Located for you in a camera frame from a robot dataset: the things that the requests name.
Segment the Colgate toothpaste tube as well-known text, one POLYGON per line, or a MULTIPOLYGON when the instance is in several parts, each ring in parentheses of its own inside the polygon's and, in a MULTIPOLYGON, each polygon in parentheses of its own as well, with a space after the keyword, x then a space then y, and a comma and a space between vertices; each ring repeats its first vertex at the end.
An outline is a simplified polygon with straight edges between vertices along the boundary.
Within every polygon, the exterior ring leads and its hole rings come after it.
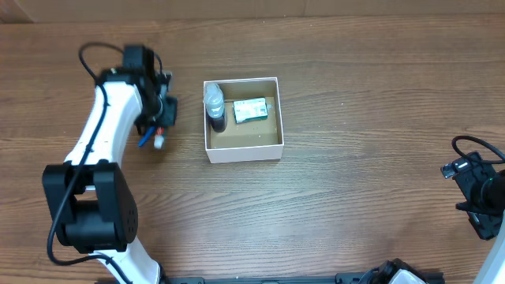
POLYGON ((154 136, 154 148, 161 150, 165 144, 165 129, 162 127, 158 127, 155 131, 154 136))

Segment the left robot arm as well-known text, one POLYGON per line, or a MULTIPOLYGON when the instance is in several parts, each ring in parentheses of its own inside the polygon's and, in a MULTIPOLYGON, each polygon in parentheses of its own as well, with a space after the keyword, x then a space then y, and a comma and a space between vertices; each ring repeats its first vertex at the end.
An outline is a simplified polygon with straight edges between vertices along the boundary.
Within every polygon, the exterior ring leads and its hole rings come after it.
POLYGON ((42 184, 52 224, 47 256, 58 266, 98 260, 117 283, 166 283, 163 266, 137 237, 138 210, 122 173, 122 156, 132 129, 144 145, 164 145, 177 117, 167 93, 171 73, 141 44, 115 49, 120 66, 95 74, 95 102, 73 150, 61 164, 44 169, 42 184))

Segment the Dettol soap bar pack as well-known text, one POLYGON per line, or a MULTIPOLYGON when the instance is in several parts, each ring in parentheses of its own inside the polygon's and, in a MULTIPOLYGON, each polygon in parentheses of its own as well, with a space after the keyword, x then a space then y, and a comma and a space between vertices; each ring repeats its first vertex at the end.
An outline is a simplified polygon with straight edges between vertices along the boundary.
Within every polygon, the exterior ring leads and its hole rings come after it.
POLYGON ((234 101, 233 111, 237 124, 264 120, 268 116, 267 100, 265 98, 256 98, 234 101))

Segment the dark blue pump bottle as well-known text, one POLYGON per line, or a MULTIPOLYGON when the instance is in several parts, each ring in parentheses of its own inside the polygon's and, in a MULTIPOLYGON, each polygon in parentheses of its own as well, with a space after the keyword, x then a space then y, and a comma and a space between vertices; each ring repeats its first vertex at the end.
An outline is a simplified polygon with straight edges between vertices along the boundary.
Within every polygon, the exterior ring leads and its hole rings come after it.
POLYGON ((224 94, 217 83, 208 83, 204 88, 204 105, 207 119, 217 133, 226 129, 226 105, 224 94))

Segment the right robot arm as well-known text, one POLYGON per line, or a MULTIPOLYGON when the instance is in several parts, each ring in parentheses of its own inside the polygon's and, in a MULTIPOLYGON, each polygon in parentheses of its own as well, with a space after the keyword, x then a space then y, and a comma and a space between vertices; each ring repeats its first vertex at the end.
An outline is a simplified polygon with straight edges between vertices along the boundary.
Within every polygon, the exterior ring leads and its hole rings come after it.
MULTIPOLYGON (((456 181, 466 200, 455 207, 467 213, 482 240, 495 243, 475 283, 504 282, 504 172, 495 171, 478 152, 470 152, 441 168, 445 178, 456 181)), ((359 283, 444 283, 441 272, 419 272, 400 259, 388 260, 365 272, 359 283)))

